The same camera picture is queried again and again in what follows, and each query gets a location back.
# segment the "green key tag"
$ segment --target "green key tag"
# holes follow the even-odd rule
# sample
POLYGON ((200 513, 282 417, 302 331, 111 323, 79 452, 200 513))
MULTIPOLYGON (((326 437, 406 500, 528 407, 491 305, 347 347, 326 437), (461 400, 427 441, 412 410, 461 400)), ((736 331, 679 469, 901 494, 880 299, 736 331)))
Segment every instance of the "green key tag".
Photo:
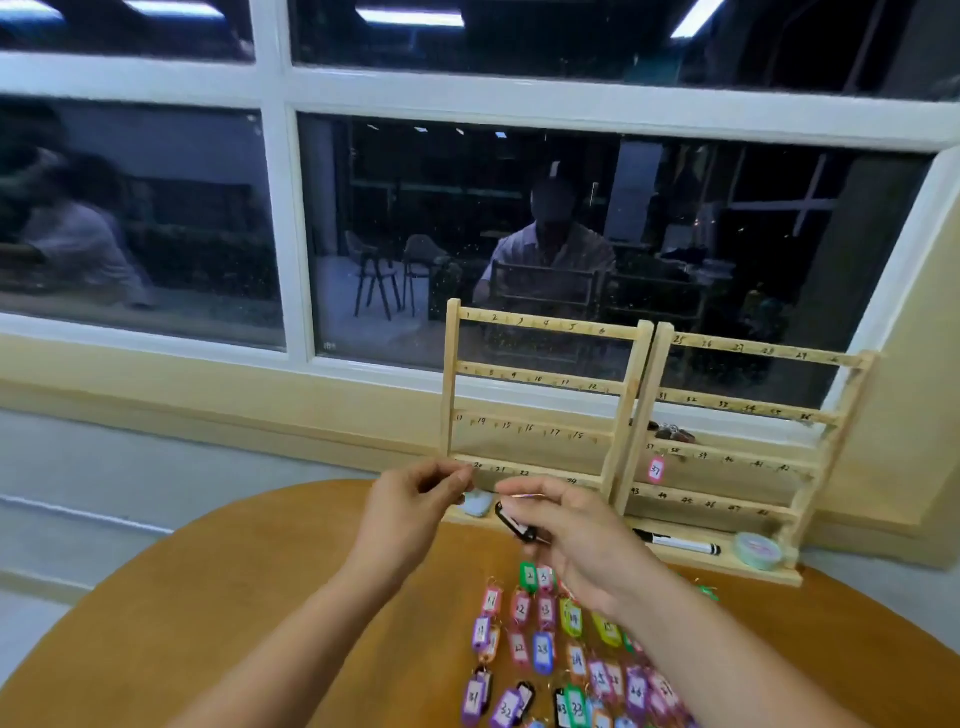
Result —
POLYGON ((587 716, 587 699, 584 692, 576 686, 568 685, 564 690, 564 699, 566 712, 570 716, 573 728, 589 728, 590 720, 587 716))
POLYGON ((529 561, 520 563, 520 588, 530 594, 537 591, 537 567, 529 561))
POLYGON ((584 634, 584 610, 573 599, 560 600, 560 625, 570 637, 584 634))

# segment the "marker pen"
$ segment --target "marker pen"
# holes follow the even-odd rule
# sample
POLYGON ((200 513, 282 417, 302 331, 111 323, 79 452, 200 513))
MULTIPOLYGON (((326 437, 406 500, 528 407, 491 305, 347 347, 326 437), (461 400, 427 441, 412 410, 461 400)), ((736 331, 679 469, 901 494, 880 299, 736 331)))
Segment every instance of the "marker pen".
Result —
POLYGON ((700 541, 688 541, 687 539, 675 539, 672 536, 662 536, 659 533, 651 533, 640 528, 635 528, 634 533, 640 537, 644 544, 656 544, 657 546, 670 546, 672 548, 682 548, 687 551, 696 551, 705 553, 708 556, 719 556, 720 546, 717 544, 704 544, 700 541))

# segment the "white window frame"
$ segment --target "white window frame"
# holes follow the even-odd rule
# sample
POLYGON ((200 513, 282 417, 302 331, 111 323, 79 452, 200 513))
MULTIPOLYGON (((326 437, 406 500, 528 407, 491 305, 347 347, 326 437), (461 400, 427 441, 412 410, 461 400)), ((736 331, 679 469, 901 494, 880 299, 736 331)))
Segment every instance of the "white window frame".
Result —
MULTIPOLYGON (((960 205, 960 104, 294 66, 286 0, 252 0, 251 10, 253 64, 4 52, 0 94, 258 109, 287 351, 9 313, 0 313, 0 333, 440 392, 436 372, 317 356, 297 126, 301 112, 934 154, 851 352, 882 349, 927 254, 960 205)), ((826 406, 836 400, 839 379, 826 406)), ((612 414, 608 398, 531 385, 472 379, 459 393, 612 414)), ((797 423, 758 422, 671 404, 658 404, 655 417, 697 431, 771 442, 806 445, 815 436, 797 423)))

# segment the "person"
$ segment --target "person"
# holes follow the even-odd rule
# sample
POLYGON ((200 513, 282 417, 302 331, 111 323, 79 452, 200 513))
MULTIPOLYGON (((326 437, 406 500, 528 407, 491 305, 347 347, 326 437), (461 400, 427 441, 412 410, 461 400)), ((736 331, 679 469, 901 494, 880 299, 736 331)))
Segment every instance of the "person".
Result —
MULTIPOLYGON (((306 725, 471 480, 472 468, 451 460, 382 474, 337 574, 169 728, 306 725)), ((552 540, 525 546, 527 555, 553 567, 585 607, 636 638, 704 728, 865 728, 664 566, 595 493, 551 477, 508 478, 496 490, 507 515, 552 540)))
MULTIPOLYGON (((500 240, 490 264, 473 290, 474 304, 485 303, 491 295, 495 262, 506 265, 533 265, 556 271, 612 271, 616 266, 613 246, 596 232, 573 221, 577 204, 573 187, 559 177, 537 182, 530 192, 534 223, 500 240)), ((516 274, 498 280, 510 291, 525 297, 585 303, 587 284, 573 276, 516 274)))

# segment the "wooden rack frame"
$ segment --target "wooden rack frame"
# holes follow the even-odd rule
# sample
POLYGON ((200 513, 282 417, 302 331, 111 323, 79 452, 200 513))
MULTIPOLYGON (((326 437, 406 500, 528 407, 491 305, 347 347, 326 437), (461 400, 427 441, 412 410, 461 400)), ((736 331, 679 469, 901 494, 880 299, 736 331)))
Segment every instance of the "wooden rack frame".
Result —
MULTIPOLYGON (((614 498, 614 507, 621 515, 626 514, 631 497, 652 498, 677 502, 690 507, 728 510, 734 513, 749 513, 777 522, 776 540, 784 553, 781 573, 753 570, 740 565, 735 559, 725 559, 723 570, 743 571, 757 578, 769 578, 783 583, 799 583, 795 572, 800 545, 816 510, 816 498, 836 463, 840 448, 849 430, 852 415, 863 392, 867 375, 876 361, 875 352, 844 354, 800 349, 752 341, 739 341, 701 334, 677 333, 670 324, 657 325, 657 333, 650 351, 646 373, 639 393, 634 435, 627 456, 620 487, 614 498), (787 406, 772 402, 743 400, 733 397, 708 395, 701 392, 669 389, 661 386, 670 347, 690 347, 721 352, 740 352, 757 356, 808 361, 849 368, 849 374, 840 396, 836 411, 787 406), (823 435, 816 448, 810 450, 807 460, 784 459, 748 451, 690 445, 669 440, 658 440, 656 433, 648 432, 647 422, 653 413, 656 401, 708 407, 710 409, 742 412, 748 415, 775 417, 803 423, 823 425, 823 435), (677 488, 661 487, 644 482, 635 482, 636 468, 643 454, 662 454, 687 457, 695 460, 715 461, 721 464, 742 465, 775 471, 794 479, 797 490, 789 506, 775 505, 734 497, 718 497, 677 488)), ((715 541, 716 532, 695 526, 682 526, 684 538, 696 538, 697 531, 709 534, 704 540, 715 541)), ((709 560, 700 560, 698 566, 709 566, 709 560)))
POLYGON ((459 299, 450 299, 446 305, 446 339, 444 342, 444 395, 441 404, 441 433, 440 452, 443 457, 454 457, 471 463, 479 470, 502 473, 504 475, 546 474, 561 478, 577 485, 593 488, 609 499, 612 494, 617 469, 623 459, 623 454, 630 442, 630 417, 633 414, 636 396, 640 389, 643 376, 643 366, 650 351, 650 344, 654 336, 654 325, 649 321, 640 321, 636 327, 608 326, 587 321, 573 321, 526 314, 505 313, 482 308, 465 308, 460 306, 459 299), (623 381, 594 379, 587 376, 568 376, 538 372, 528 369, 514 369, 511 367, 496 366, 493 364, 479 364, 458 359, 460 344, 460 322, 476 321, 494 325, 514 326, 522 328, 539 328, 562 333, 583 334, 601 338, 621 339, 631 341, 630 358, 627 362, 627 371, 623 381), (611 431, 574 430, 569 426, 551 425, 548 414, 544 415, 547 422, 510 420, 486 415, 482 412, 473 412, 455 409, 456 376, 490 376, 509 381, 522 381, 535 384, 548 384, 564 389, 596 392, 619 398, 616 413, 613 416, 611 431), (517 428, 554 428, 557 432, 568 432, 571 436, 589 437, 595 441, 609 440, 610 447, 604 458, 603 469, 599 475, 558 471, 523 463, 513 463, 505 460, 491 460, 489 458, 474 457, 472 455, 453 452, 452 436, 453 424, 462 418, 485 418, 498 421, 501 425, 517 428))

